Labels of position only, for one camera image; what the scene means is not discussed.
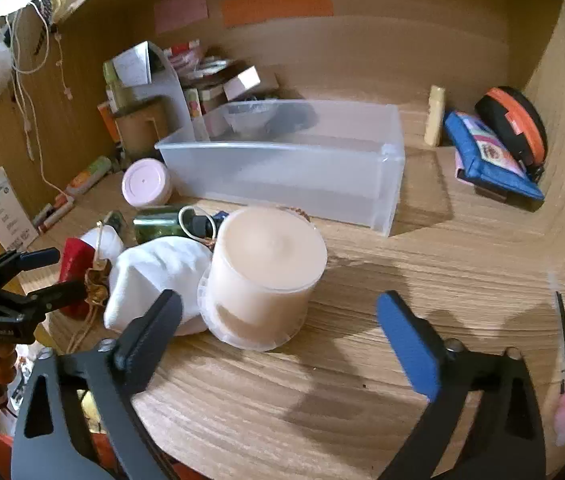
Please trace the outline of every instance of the wooden desk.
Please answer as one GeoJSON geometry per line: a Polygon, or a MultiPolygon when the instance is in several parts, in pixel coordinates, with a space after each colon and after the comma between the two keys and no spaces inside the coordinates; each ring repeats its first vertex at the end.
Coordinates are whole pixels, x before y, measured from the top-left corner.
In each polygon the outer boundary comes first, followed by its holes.
{"type": "MultiPolygon", "coordinates": [[[[376,478],[424,407],[412,392],[375,319],[379,293],[396,289],[443,336],[477,351],[520,348],[539,397],[548,471],[565,462],[553,445],[558,395],[558,321],[542,258],[521,247],[530,213],[474,195],[453,179],[451,148],[407,150],[393,234],[315,219],[329,266],[305,327],[271,352],[232,348],[210,333],[176,338],[147,392],[134,405],[166,452],[214,480],[376,478]]],[[[34,248],[62,248],[109,210],[131,221],[109,176],[34,248]]],[[[200,202],[205,209],[235,205],[200,202]]],[[[133,243],[129,230],[124,238],[133,243]]],[[[29,272],[26,292],[56,280],[57,269],[29,272]]],[[[78,323],[50,315],[66,348],[78,323]]],[[[98,326],[84,348],[110,334],[98,326]]],[[[476,408],[469,399],[439,470],[449,468],[476,408]]]]}

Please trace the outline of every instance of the orange sticky note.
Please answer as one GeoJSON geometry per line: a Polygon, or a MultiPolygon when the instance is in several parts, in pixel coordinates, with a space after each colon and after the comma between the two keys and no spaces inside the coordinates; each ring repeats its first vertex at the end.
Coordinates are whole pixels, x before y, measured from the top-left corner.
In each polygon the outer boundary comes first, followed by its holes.
{"type": "Polygon", "coordinates": [[[225,0],[222,16],[225,27],[260,23],[274,18],[333,16],[331,0],[225,0]]]}

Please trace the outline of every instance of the paper card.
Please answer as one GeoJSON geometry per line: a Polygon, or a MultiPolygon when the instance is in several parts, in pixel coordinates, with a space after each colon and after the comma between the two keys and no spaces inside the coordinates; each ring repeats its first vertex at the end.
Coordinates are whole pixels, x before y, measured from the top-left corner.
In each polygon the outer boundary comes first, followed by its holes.
{"type": "Polygon", "coordinates": [[[274,18],[333,16],[331,0],[225,0],[222,16],[225,27],[260,23],[274,18]]]}
{"type": "Polygon", "coordinates": [[[5,169],[0,167],[0,244],[5,251],[25,250],[38,237],[14,193],[5,169]]]}
{"type": "Polygon", "coordinates": [[[208,17],[207,0],[162,0],[154,5],[156,34],[163,34],[208,17]]]}
{"type": "Polygon", "coordinates": [[[114,57],[113,61],[114,68],[123,86],[130,87],[151,83],[149,44],[147,41],[114,57]]]}

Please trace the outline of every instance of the white packaging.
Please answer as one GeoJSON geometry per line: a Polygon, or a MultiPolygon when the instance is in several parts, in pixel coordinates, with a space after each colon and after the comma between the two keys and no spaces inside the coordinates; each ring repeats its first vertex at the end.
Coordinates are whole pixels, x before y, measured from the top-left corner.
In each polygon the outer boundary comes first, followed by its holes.
{"type": "Polygon", "coordinates": [[[22,208],[5,169],[0,167],[0,244],[6,251],[25,250],[38,232],[22,208]]]}

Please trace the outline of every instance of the clear plastic bin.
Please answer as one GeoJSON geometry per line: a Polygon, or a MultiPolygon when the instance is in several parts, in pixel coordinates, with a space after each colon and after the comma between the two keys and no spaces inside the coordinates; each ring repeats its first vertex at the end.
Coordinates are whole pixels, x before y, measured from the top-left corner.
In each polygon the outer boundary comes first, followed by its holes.
{"type": "Polygon", "coordinates": [[[157,143],[184,196],[275,204],[389,235],[405,165],[398,108],[229,103],[157,143]]]}

